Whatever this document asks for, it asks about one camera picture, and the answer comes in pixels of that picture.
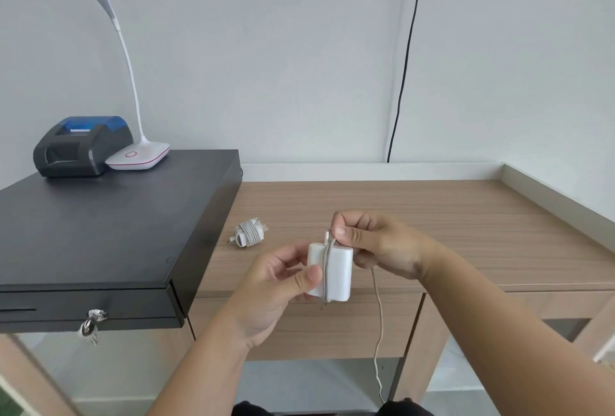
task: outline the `white power adapter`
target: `white power adapter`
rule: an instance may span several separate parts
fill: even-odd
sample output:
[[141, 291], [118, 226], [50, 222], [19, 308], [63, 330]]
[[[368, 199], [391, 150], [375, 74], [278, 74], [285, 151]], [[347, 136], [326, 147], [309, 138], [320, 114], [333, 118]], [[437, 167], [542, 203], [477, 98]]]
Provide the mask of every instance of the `white power adapter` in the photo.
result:
[[335, 240], [325, 233], [325, 242], [313, 242], [307, 250], [307, 266], [320, 265], [322, 281], [308, 294], [325, 303], [348, 301], [352, 278], [352, 248], [335, 246]]

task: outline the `wooden desk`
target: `wooden desk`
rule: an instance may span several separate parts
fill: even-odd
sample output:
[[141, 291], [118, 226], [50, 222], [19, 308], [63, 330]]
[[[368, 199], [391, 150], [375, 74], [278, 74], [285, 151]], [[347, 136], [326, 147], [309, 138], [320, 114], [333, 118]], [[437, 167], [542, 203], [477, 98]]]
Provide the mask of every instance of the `wooden desk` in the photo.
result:
[[[298, 239], [321, 240], [333, 212], [344, 208], [398, 217], [456, 250], [509, 292], [615, 290], [613, 253], [499, 181], [244, 183], [188, 314], [195, 333], [260, 252]], [[263, 243], [249, 249], [228, 245], [235, 226], [252, 217], [269, 227]], [[376, 277], [386, 331], [380, 356], [403, 357], [424, 291], [418, 282], [380, 269]], [[558, 303], [558, 296], [550, 301]], [[371, 274], [355, 268], [348, 303], [323, 311], [291, 304], [249, 359], [369, 358], [379, 330]]]

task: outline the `white cable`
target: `white cable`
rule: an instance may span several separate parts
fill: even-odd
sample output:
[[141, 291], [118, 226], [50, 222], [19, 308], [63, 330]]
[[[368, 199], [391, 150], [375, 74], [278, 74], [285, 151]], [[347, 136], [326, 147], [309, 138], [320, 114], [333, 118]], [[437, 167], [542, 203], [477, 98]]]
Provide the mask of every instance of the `white cable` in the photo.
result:
[[376, 285], [376, 274], [374, 273], [374, 268], [372, 267], [372, 279], [374, 281], [374, 291], [376, 293], [376, 300], [378, 300], [378, 311], [380, 312], [380, 338], [376, 343], [376, 350], [374, 351], [374, 371], [376, 371], [376, 381], [378, 381], [378, 394], [380, 395], [380, 400], [384, 404], [384, 398], [382, 397], [382, 382], [380, 382], [380, 376], [378, 375], [378, 363], [376, 362], [376, 358], [378, 357], [378, 349], [380, 348], [380, 343], [382, 342], [382, 337], [384, 336], [384, 317], [382, 314], [382, 301], [380, 301], [380, 295], [378, 294], [378, 286]]
[[136, 94], [136, 85], [135, 85], [135, 76], [132, 73], [132, 64], [130, 63], [130, 57], [128, 56], [128, 49], [126, 48], [126, 43], [124, 42], [124, 36], [122, 36], [122, 30], [119, 27], [119, 22], [117, 18], [113, 18], [111, 20], [113, 22], [113, 26], [116, 29], [116, 32], [119, 36], [119, 41], [122, 43], [122, 49], [124, 50], [124, 57], [126, 57], [126, 64], [128, 65], [128, 74], [130, 75], [130, 86], [132, 86], [132, 96], [135, 100], [135, 109], [136, 109], [136, 124], [139, 125], [139, 134], [141, 135], [141, 141], [147, 141], [145, 139], [145, 135], [143, 134], [143, 126], [141, 125], [141, 111], [139, 110], [139, 97]]
[[235, 227], [235, 234], [229, 238], [227, 243], [234, 242], [240, 248], [249, 248], [263, 241], [267, 230], [267, 226], [263, 225], [257, 217], [251, 218]]

